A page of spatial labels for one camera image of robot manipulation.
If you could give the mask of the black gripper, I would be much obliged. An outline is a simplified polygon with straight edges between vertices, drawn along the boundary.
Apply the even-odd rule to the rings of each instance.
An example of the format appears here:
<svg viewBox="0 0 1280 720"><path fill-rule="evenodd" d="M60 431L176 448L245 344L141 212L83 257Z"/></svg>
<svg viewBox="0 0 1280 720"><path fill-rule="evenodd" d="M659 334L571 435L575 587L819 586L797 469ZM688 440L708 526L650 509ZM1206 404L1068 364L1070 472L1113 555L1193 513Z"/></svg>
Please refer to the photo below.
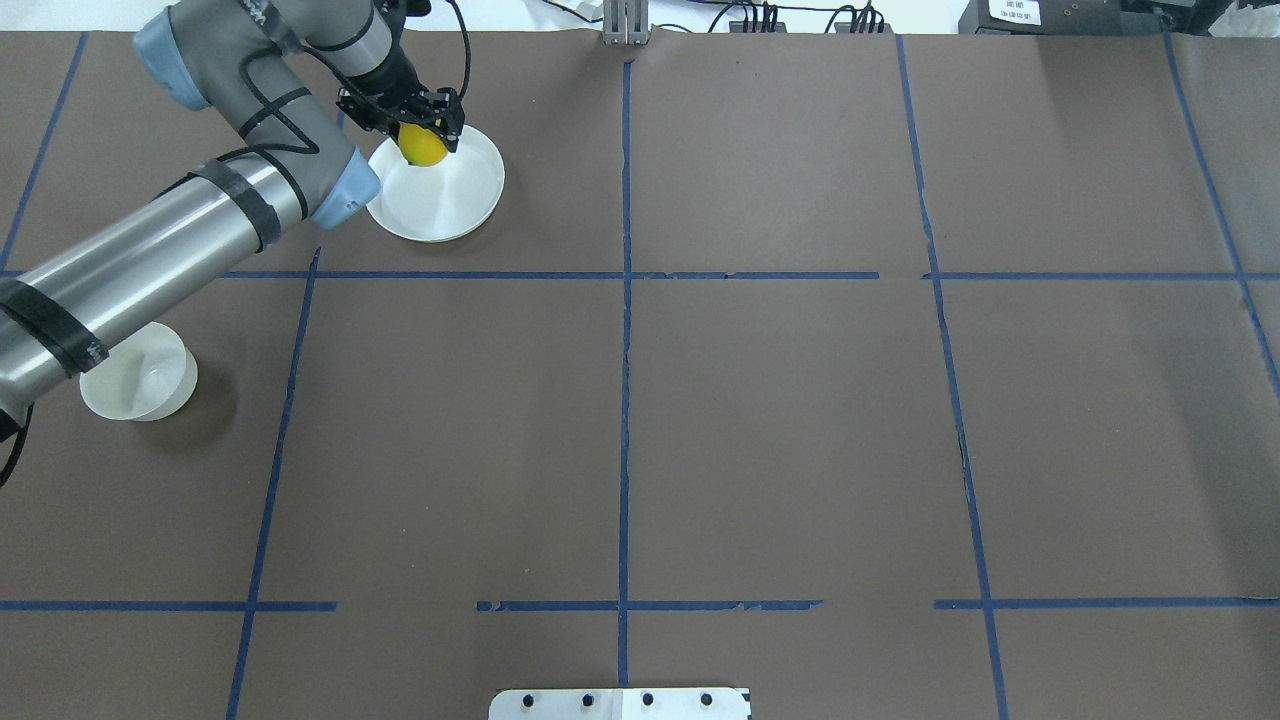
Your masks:
<svg viewBox="0 0 1280 720"><path fill-rule="evenodd" d="M457 152L465 132L462 94L452 87L429 88L412 70L398 76L371 73L343 78L339 110L361 129L399 142L402 123L430 128L445 152Z"/></svg>

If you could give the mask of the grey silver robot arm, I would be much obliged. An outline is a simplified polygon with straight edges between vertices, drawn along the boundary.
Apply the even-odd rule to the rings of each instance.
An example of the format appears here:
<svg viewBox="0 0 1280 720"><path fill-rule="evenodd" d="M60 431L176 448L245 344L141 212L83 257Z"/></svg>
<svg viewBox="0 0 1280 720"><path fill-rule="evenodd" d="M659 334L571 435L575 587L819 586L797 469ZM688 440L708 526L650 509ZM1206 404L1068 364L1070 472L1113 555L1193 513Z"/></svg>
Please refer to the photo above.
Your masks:
<svg viewBox="0 0 1280 720"><path fill-rule="evenodd" d="M339 81L356 126L417 126L454 151L462 94L424 86L401 36L428 1L179 1L132 41L140 64L192 111L216 110L243 147L143 208L3 281L3 434L59 383L289 229L334 228L379 193L365 156L287 64L307 55Z"/></svg>

